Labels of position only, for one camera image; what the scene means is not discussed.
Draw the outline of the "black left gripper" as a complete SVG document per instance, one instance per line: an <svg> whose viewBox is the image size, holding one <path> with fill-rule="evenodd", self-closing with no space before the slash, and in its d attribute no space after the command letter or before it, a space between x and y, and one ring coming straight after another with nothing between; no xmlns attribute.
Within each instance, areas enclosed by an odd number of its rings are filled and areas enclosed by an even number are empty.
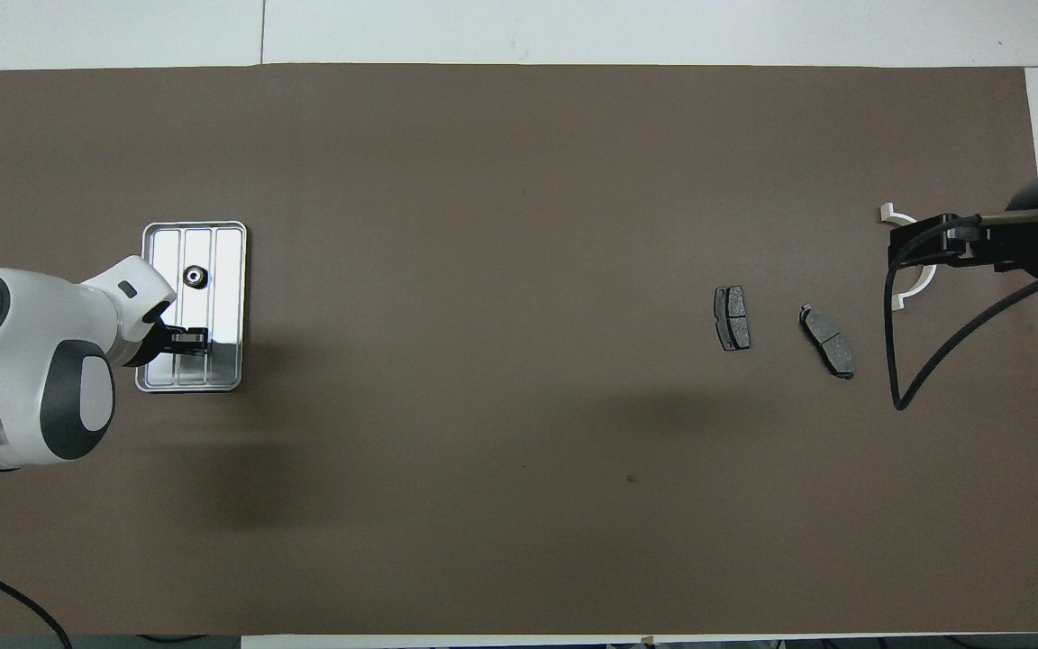
<svg viewBox="0 0 1038 649"><path fill-rule="evenodd" d="M162 321L162 314L168 305L152 308L147 316L155 316L147 336L141 340L139 348L128 359L127 366L148 366L161 354L207 353L209 351L209 330L204 327L168 327Z"/></svg>

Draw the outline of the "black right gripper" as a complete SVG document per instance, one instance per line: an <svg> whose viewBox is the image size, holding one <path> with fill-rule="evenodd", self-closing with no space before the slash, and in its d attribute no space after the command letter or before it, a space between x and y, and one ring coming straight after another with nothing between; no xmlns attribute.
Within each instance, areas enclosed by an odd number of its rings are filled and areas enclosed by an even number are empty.
<svg viewBox="0 0 1038 649"><path fill-rule="evenodd" d="M1008 211L1038 209L1038 179L1018 189ZM985 262L998 272L1022 270L1038 276L1038 222L987 227L956 227L956 242L946 225L956 215L938 215L894 227L887 240L887 266L907 268L922 264Z"/></svg>

